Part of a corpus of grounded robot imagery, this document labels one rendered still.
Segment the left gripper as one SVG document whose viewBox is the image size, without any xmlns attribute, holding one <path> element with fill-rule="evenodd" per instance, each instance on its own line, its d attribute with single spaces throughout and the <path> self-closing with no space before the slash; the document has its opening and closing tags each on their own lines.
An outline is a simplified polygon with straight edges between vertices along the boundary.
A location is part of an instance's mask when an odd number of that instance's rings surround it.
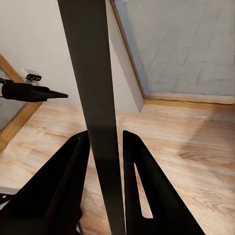
<svg viewBox="0 0 235 235">
<path fill-rule="evenodd" d="M 51 98 L 68 98 L 67 94 L 50 91 L 47 87 L 17 83 L 13 88 L 13 96 L 17 101 L 47 101 Z"/>
</svg>

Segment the poster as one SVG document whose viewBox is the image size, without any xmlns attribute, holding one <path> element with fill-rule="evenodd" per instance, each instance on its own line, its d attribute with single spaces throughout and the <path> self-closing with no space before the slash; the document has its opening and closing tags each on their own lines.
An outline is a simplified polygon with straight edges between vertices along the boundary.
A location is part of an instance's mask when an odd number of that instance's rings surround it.
<svg viewBox="0 0 235 235">
<path fill-rule="evenodd" d="M 106 0 L 57 0 L 112 235 L 126 235 Z"/>
</svg>

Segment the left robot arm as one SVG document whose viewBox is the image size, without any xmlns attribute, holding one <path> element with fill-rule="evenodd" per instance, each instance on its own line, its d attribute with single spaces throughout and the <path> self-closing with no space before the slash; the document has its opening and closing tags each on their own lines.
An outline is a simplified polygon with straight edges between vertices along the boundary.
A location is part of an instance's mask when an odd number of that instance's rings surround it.
<svg viewBox="0 0 235 235">
<path fill-rule="evenodd" d="M 41 75 L 33 70 L 22 69 L 20 77 L 25 83 L 14 83 L 13 80 L 0 78 L 0 97 L 17 101 L 47 101 L 51 98 L 68 98 L 67 94 L 50 91 L 47 87 L 42 87 L 37 81 L 41 80 Z"/>
</svg>

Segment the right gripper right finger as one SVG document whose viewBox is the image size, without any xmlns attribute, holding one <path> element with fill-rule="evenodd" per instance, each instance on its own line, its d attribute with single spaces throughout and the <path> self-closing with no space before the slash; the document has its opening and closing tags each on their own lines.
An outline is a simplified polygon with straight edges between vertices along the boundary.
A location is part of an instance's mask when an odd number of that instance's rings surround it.
<svg viewBox="0 0 235 235">
<path fill-rule="evenodd" d="M 134 163 L 153 218 L 141 213 Z M 123 131 L 126 235 L 205 235 L 141 138 Z"/>
</svg>

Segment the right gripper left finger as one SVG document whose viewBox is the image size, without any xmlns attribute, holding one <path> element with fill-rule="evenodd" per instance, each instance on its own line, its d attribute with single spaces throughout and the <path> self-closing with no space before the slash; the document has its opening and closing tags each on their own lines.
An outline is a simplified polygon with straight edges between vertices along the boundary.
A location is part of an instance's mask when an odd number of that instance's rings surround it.
<svg viewBox="0 0 235 235">
<path fill-rule="evenodd" d="M 71 136 L 0 209 L 0 235 L 75 235 L 90 147 Z"/>
</svg>

